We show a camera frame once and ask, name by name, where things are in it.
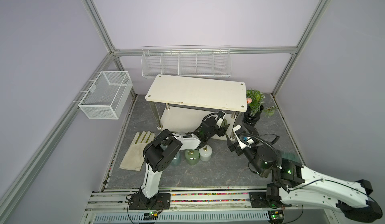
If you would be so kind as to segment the small green tea canister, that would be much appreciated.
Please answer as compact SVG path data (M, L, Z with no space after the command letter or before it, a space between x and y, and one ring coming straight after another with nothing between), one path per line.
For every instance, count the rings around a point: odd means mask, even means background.
M227 120L226 119L223 119L223 118L219 118L218 121L217 121L217 125L219 127L224 127L226 126L228 123L227 123Z

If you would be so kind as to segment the large white tea canister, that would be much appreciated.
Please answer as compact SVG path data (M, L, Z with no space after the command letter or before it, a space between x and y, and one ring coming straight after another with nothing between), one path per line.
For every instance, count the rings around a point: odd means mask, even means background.
M200 160L207 162L212 157L213 150L209 145L205 145L199 149Z

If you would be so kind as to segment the large green tea canister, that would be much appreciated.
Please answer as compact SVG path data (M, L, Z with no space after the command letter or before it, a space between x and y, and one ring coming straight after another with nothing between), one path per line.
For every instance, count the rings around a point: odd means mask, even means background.
M187 164L196 165L200 160L200 154L198 150L187 149L184 153Z

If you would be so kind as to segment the small blue tea canister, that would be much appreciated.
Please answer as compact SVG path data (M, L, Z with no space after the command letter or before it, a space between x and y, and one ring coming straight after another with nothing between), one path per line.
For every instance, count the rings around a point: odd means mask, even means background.
M178 152L173 158L173 160L171 161L171 165L178 166L180 164L180 161L181 161L181 155L180 155L180 152Z

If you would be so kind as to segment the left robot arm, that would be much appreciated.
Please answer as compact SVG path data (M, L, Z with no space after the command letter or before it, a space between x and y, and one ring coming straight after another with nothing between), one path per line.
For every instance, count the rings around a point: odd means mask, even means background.
M225 120L225 115L223 111L208 114L193 132L177 134L165 129L144 148L146 174L138 194L146 206L157 201L162 172L179 151L199 150L205 147L213 136L225 136L230 126Z

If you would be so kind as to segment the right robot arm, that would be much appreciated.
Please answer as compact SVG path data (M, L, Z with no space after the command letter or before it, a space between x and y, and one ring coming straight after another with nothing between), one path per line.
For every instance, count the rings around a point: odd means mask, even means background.
M228 138L228 148L248 160L250 171L271 178L262 201L266 206L310 205L342 213L347 219L373 223L383 217L380 205L370 196L371 182L341 180L303 165L295 155L282 152L264 140L257 130L238 124Z

